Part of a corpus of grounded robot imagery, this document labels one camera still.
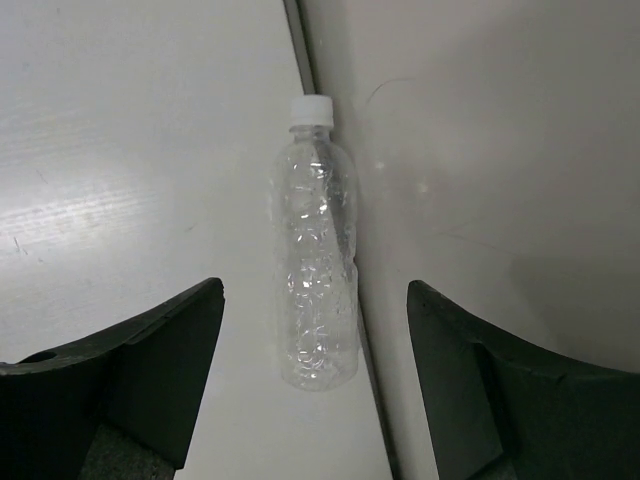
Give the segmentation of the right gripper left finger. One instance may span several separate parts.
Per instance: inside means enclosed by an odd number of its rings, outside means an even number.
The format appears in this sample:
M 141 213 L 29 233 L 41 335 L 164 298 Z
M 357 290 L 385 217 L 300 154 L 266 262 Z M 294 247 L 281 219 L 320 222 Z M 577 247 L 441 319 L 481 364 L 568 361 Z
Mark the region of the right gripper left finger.
M 1 367 L 5 479 L 171 479 L 185 466 L 224 311 L 209 278 Z

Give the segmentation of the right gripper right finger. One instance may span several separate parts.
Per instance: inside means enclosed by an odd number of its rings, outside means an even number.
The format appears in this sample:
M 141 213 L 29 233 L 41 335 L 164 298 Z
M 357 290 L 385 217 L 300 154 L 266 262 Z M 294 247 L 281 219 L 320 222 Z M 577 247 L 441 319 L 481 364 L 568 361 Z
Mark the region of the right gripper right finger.
M 635 479 L 639 377 L 536 346 L 422 281 L 411 343 L 443 479 Z

